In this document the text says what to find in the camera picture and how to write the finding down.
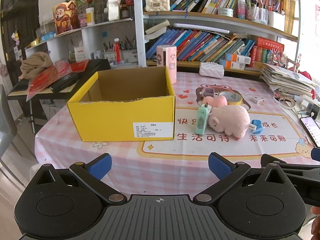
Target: door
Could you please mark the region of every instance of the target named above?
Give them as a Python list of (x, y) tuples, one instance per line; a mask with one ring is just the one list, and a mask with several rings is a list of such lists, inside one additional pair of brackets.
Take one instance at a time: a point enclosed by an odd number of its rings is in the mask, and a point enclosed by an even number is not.
[[(11, 35), (17, 31), (20, 38), (18, 49), (22, 49), (23, 59), (26, 59), (24, 48), (36, 38), (39, 28), (39, 0), (1, 0), (1, 35), (4, 55), (12, 85), (18, 83), (21, 75), (21, 62), (16, 60), (13, 48), (16, 46)], [(29, 103), (20, 101), (25, 116), (30, 113)], [(46, 119), (38, 100), (32, 101), (35, 118)]]

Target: human hand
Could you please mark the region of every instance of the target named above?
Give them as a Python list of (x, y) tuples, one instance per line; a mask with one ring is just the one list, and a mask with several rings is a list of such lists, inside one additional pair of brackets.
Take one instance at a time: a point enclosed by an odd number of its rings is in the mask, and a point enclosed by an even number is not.
[[(319, 207), (312, 207), (311, 212), (315, 215), (320, 215), (320, 208)], [(311, 234), (313, 237), (311, 240), (320, 240), (320, 216), (317, 217), (315, 220), (312, 222), (311, 226)]]

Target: pink pig plush toy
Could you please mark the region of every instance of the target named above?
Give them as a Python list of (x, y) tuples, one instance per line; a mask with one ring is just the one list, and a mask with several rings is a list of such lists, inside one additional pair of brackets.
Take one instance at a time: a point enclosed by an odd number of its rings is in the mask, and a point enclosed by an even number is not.
[(212, 107), (226, 106), (228, 104), (227, 99), (223, 95), (217, 96), (216, 98), (205, 97), (202, 100), (202, 104), (205, 104), (205, 103), (208, 103), (208, 105)]
[(243, 106), (227, 105), (212, 108), (208, 123), (215, 131), (233, 134), (239, 140), (249, 128), (250, 116)]

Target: shelf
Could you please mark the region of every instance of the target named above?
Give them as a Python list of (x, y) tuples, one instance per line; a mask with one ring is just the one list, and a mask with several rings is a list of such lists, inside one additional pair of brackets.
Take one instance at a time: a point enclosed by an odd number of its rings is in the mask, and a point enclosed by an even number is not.
[[(151, 59), (147, 59), (147, 66), (156, 66), (157, 63)], [(177, 67), (189, 67), (189, 68), (199, 68), (200, 62), (199, 61), (177, 61)], [(235, 72), (241, 74), (247, 74), (251, 76), (260, 76), (260, 71), (253, 71), (253, 70), (242, 70), (242, 69), (235, 69), (235, 68), (225, 68), (224, 71), (226, 72)]]
[(61, 38), (61, 37), (63, 37), (63, 36), (66, 36), (66, 35), (68, 35), (68, 34), (71, 34), (71, 33), (79, 32), (79, 31), (81, 31), (81, 30), (83, 30), (83, 29), (89, 29), (89, 28), (94, 28), (94, 27), (98, 27), (98, 26), (108, 25), (108, 24), (111, 24), (111, 23), (128, 22), (128, 21), (132, 21), (132, 19), (131, 19), (131, 18), (128, 18), (128, 19), (121, 19), (121, 20), (118, 20), (118, 21), (110, 21), (110, 22), (97, 23), (97, 24), (95, 24), (95, 25), (85, 26), (85, 27), (82, 27), (82, 28), (79, 28), (79, 29), (75, 29), (75, 30), (71, 30), (71, 31), (64, 32), (64, 33), (60, 33), (60, 34), (54, 36), (54, 37), (51, 38), (51, 39), (48, 39), (48, 40), (46, 40), (46, 41), (42, 41), (41, 43), (39, 43), (39, 44), (36, 45), (36, 46), (32, 46), (32, 47), (30, 47), (30, 48), (25, 48), (25, 51), (28, 51), (29, 49), (35, 48), (35, 47), (37, 47), (37, 46), (39, 46), (39, 45), (41, 45), (41, 44), (43, 44), (43, 43), (46, 43), (46, 42), (48, 42), (48, 41), (52, 41), (52, 40), (54, 40), (54, 39)]
[(205, 14), (198, 12), (178, 12), (178, 11), (169, 11), (169, 12), (144, 12), (144, 18), (147, 19), (175, 19), (175, 20), (183, 20), (183, 23), (187, 23), (186, 20), (194, 20), (199, 21), (198, 25), (201, 25), (201, 22), (216, 22), (223, 24), (225, 27), (223, 29), (228, 28), (226, 25), (236, 25), (240, 27), (247, 28), (248, 30), (255, 30), (271, 35), (278, 36), (280, 38), (285, 38), (290, 41), (298, 42), (298, 37), (293, 36), (291, 34), (282, 32), (278, 29), (260, 24), (255, 22), (250, 22), (248, 20), (241, 20), (235, 17), (227, 17), (216, 14)]

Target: floor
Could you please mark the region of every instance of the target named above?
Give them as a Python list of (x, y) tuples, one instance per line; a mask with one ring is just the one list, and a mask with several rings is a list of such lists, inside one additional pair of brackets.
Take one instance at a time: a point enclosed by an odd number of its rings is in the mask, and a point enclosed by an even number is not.
[[(34, 151), (34, 135), (31, 132), (31, 125), (28, 120), (25, 120), (19, 126), (18, 133), (25, 141), (28, 148)], [(10, 146), (2, 157), (2, 160), (21, 182), (27, 185), (30, 181), (30, 168), (37, 164), (37, 161), (17, 137), (14, 139), (14, 143), (22, 156)], [(12, 181), (15, 181), (10, 174), (7, 175)], [(17, 240), (21, 236), (19, 228), (14, 220), (13, 210), (15, 203), (21, 195), (23, 187), (18, 183), (15, 184), (16, 187), (0, 173), (0, 240)], [(299, 235), (303, 240), (310, 240), (310, 231), (311, 223), (308, 223), (302, 227)]]

